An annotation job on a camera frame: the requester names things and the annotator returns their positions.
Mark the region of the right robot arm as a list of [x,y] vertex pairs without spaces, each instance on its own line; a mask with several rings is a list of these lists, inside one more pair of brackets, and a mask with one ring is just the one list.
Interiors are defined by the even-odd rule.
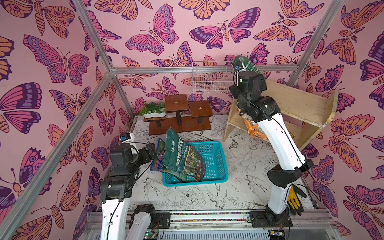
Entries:
[[267,226],[278,226],[289,216],[288,198],[295,196],[295,182],[312,166],[294,143],[277,102],[270,96],[262,96],[267,83],[262,74],[243,71],[234,74],[231,94],[237,101],[243,118],[250,117],[265,133],[279,163],[267,173],[272,183],[271,196],[265,214],[255,222]]

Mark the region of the blue green soil bag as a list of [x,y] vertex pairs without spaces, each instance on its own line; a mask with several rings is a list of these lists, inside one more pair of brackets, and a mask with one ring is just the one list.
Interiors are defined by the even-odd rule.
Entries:
[[164,165],[165,142],[161,138],[158,138],[158,141],[157,141],[156,154],[157,154],[157,158],[151,164],[151,171],[171,174],[181,182],[185,182],[187,180],[187,175],[168,170],[165,167]]

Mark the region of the dark green soil bag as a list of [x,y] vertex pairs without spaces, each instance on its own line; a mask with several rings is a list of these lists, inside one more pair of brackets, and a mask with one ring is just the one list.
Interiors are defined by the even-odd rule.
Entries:
[[206,162],[202,155],[172,128],[167,130],[163,168],[166,173],[183,182],[186,182],[188,177],[199,182],[206,174]]

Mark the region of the orange white fertilizer bag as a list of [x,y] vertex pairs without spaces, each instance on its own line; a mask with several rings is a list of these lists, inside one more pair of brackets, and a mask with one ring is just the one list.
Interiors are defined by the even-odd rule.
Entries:
[[260,140],[266,140],[268,138],[259,125],[253,120],[244,119],[244,123],[249,136]]

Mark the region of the small green bag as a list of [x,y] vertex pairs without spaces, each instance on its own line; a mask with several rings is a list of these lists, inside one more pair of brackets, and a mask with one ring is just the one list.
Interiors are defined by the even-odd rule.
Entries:
[[234,68],[236,73],[251,71],[256,74],[261,74],[262,72],[256,67],[256,65],[247,57],[238,55],[231,62],[231,65]]

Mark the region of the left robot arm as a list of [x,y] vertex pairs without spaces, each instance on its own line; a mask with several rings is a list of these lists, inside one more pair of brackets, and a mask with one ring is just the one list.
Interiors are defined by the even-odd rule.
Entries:
[[152,204],[137,206],[128,213],[133,188],[143,175],[142,165],[157,158],[154,144],[137,149],[130,143],[111,150],[112,165],[101,185],[102,240],[162,240],[170,227],[170,214],[158,213]]

